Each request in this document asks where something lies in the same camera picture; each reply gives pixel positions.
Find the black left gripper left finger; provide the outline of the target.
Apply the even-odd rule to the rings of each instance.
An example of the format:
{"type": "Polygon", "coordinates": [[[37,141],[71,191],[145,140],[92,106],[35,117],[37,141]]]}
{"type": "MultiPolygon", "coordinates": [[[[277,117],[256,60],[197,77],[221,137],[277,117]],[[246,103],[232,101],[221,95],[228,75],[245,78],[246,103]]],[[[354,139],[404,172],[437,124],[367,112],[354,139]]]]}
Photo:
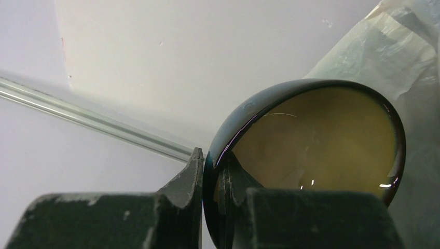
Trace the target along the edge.
{"type": "Polygon", "coordinates": [[[156,192],[57,193],[35,199],[6,248],[200,248],[203,152],[156,192]]]}

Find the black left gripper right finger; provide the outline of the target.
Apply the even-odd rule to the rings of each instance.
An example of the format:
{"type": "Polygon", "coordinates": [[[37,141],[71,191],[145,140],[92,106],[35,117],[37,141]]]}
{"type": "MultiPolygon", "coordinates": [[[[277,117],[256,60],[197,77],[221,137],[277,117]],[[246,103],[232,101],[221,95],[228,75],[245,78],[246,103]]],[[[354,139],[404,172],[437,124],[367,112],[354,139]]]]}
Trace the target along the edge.
{"type": "Polygon", "coordinates": [[[403,248],[386,206],[369,193],[264,188],[225,158],[220,248],[403,248]]]}

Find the brown bowl with nuggets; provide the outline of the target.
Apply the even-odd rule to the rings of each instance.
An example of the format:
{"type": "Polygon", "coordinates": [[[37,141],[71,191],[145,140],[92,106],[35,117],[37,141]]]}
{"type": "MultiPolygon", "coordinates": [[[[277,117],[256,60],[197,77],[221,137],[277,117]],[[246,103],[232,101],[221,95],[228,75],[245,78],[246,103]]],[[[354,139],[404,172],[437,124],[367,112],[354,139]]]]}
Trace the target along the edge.
{"type": "Polygon", "coordinates": [[[352,81],[302,79],[253,95],[220,126],[204,166],[204,214],[217,248],[219,175],[229,154],[264,188],[369,193],[388,209],[406,138],[395,107],[352,81]]]}

